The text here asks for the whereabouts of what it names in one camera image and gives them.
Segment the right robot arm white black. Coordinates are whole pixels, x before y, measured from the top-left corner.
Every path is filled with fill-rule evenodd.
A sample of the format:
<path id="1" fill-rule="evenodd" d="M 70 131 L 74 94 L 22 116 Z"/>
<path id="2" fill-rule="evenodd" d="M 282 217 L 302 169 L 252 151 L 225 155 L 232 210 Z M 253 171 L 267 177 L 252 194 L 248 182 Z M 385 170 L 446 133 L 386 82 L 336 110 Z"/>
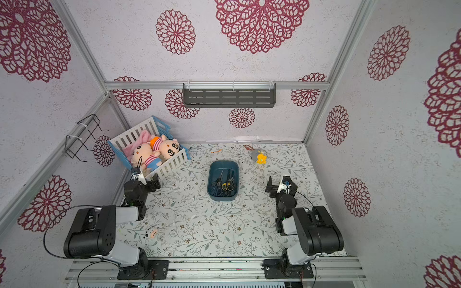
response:
<path id="1" fill-rule="evenodd" d="M 343 236 L 325 206 L 297 206 L 298 186 L 290 176 L 283 176 L 274 185 L 269 178 L 265 191 L 276 200 L 276 232 L 282 236 L 297 236 L 298 242 L 283 250 L 278 259 L 263 261 L 267 279 L 315 278 L 312 261 L 322 254 L 344 248 Z"/>

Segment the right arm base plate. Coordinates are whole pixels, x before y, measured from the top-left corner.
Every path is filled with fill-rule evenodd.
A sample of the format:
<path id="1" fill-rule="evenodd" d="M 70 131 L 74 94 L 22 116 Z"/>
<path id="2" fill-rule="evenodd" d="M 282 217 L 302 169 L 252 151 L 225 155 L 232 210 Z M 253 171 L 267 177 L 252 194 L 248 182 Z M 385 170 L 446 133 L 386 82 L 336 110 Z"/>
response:
<path id="1" fill-rule="evenodd" d="M 291 265 L 287 260 L 265 259 L 262 266 L 266 279 L 314 278 L 311 264 Z"/>

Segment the small black scissors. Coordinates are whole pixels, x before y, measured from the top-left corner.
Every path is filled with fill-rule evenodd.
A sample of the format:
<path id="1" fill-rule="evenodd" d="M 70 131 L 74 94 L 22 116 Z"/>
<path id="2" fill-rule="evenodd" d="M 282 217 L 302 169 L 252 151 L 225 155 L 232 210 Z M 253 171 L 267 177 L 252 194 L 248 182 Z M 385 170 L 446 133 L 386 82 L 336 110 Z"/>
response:
<path id="1" fill-rule="evenodd" d="M 222 176 L 223 176 L 224 170 L 221 170 L 220 176 L 217 178 L 215 182 L 215 186 L 220 189 L 222 187 Z"/>

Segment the teal plastic storage box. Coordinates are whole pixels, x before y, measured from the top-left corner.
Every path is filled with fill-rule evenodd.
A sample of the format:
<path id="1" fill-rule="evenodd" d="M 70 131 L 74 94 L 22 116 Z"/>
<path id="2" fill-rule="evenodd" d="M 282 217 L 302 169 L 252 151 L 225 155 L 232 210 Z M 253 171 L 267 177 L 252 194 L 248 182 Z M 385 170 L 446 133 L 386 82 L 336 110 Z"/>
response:
<path id="1" fill-rule="evenodd" d="M 230 193 L 224 192 L 222 188 L 218 189 L 215 186 L 217 178 L 221 174 L 221 170 L 224 170 L 222 176 L 222 183 L 226 181 L 228 170 L 234 170 L 234 190 Z M 230 160 L 217 160 L 211 163 L 210 171 L 208 175 L 207 193 L 210 198 L 218 202 L 231 202 L 237 197 L 239 190 L 239 166 L 237 162 Z"/>

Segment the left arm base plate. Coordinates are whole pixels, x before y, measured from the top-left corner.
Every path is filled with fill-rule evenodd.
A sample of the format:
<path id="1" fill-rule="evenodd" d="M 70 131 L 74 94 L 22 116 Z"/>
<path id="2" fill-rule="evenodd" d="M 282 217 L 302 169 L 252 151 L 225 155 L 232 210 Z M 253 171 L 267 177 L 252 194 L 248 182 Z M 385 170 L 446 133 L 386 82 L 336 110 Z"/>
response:
<path id="1" fill-rule="evenodd" d="M 168 260 L 149 260 L 130 267 L 122 267 L 118 280 L 165 280 L 169 268 Z"/>

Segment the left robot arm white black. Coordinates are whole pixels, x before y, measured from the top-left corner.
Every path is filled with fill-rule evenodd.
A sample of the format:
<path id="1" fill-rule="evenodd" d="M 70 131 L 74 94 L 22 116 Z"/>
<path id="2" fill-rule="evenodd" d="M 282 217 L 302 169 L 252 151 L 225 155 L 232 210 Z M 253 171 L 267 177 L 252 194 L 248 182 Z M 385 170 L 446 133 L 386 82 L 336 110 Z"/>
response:
<path id="1" fill-rule="evenodd" d="M 147 195 L 159 188 L 157 174 L 145 182 L 133 178 L 124 184 L 122 206 L 79 209 L 64 241 L 65 257 L 100 259 L 114 264 L 118 268 L 118 280 L 166 279 L 167 260 L 150 260 L 143 248 L 116 239 L 116 225 L 143 220 Z"/>

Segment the yellow black scissors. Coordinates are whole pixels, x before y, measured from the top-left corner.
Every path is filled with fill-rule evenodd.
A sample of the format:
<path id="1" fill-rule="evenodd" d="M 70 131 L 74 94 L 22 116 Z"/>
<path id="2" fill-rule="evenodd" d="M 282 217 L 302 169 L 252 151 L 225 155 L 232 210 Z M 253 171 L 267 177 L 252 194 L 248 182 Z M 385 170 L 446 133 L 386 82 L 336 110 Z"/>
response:
<path id="1" fill-rule="evenodd" d="M 226 181 L 221 186 L 224 192 L 230 193 L 234 190 L 234 170 L 229 169 Z"/>

